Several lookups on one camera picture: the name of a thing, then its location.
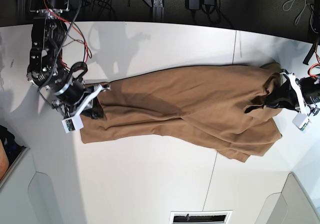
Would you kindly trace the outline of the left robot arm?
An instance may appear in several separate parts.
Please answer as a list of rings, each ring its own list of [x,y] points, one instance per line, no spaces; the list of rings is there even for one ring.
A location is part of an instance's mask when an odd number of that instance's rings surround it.
[[[285,82],[266,97],[264,101],[266,107],[296,111],[307,117],[316,116],[320,112],[318,106],[320,103],[320,75],[312,73],[313,69],[320,66],[320,56],[317,53],[319,44],[320,37],[318,36],[302,62],[308,65],[311,58],[316,57],[316,63],[307,70],[308,77],[298,79],[294,73],[282,69],[280,74],[284,76]]]

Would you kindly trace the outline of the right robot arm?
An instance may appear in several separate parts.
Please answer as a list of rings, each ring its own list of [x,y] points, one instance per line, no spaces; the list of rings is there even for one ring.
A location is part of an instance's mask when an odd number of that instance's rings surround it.
[[[95,87],[84,81],[92,53],[75,23],[81,7],[82,0],[30,0],[29,11],[34,18],[26,77],[39,93],[42,89],[51,92],[55,99],[45,98],[44,102],[64,118],[84,115],[97,120],[104,116],[104,111],[98,98],[90,97]],[[63,61],[63,48],[71,30],[81,36],[84,54],[81,61],[69,67]]]

